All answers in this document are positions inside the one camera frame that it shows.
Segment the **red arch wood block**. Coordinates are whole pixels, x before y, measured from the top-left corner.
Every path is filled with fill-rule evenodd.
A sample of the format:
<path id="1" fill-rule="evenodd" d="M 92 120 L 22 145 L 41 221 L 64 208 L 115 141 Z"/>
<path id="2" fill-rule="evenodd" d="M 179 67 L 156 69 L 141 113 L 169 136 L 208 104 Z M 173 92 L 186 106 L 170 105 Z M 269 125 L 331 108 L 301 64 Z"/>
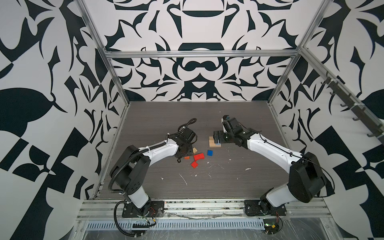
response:
<path id="1" fill-rule="evenodd" d="M 205 155 L 203 153 L 194 155 L 194 161 L 197 162 L 198 160 L 204 160 Z"/>

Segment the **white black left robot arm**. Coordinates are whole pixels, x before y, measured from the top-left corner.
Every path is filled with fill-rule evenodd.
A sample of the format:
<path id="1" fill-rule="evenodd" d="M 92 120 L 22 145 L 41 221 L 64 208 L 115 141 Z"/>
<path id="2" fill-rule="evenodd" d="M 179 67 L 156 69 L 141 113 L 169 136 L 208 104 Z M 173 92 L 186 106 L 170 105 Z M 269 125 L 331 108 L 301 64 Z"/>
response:
<path id="1" fill-rule="evenodd" d="M 128 146 L 110 171 L 109 192 L 122 195 L 138 210 L 145 209 L 151 202 L 143 187 L 149 168 L 168 157 L 180 161 L 192 155 L 196 140 L 197 135 L 186 130 L 152 146 Z"/>

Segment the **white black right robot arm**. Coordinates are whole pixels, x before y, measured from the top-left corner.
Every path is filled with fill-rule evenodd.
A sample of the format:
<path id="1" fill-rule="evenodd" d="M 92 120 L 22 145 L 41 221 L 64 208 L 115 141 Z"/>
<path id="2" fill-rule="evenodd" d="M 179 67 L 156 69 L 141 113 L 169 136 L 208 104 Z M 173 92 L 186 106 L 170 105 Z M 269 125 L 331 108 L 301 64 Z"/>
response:
<path id="1" fill-rule="evenodd" d="M 260 131 L 245 128 L 236 118 L 222 117 L 222 131 L 214 132 L 218 144 L 234 143 L 258 153 L 285 170 L 286 184 L 265 193 L 260 201 L 263 213 L 290 202 L 310 202 L 327 184 L 327 179 L 317 157 L 312 153 L 301 154 L 287 149 L 262 135 Z"/>

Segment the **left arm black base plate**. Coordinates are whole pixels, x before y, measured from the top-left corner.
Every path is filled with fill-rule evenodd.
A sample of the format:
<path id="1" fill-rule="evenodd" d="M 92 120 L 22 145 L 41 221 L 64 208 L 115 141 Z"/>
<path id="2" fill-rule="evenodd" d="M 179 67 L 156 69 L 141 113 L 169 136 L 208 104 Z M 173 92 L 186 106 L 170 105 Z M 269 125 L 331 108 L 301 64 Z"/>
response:
<path id="1" fill-rule="evenodd" d="M 147 217 L 156 218 L 164 213 L 164 201 L 149 200 L 143 207 L 137 208 L 133 203 L 125 203 L 123 208 L 123 218 Z"/>

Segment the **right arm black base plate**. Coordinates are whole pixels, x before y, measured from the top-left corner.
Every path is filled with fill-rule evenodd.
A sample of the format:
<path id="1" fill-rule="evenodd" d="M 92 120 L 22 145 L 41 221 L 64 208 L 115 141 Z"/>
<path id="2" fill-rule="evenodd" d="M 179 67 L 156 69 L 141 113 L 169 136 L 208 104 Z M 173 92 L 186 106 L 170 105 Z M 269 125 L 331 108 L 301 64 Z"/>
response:
<path id="1" fill-rule="evenodd" d="M 249 217 L 255 216 L 285 216 L 285 205 L 273 207 L 266 200 L 245 200 L 245 214 Z"/>

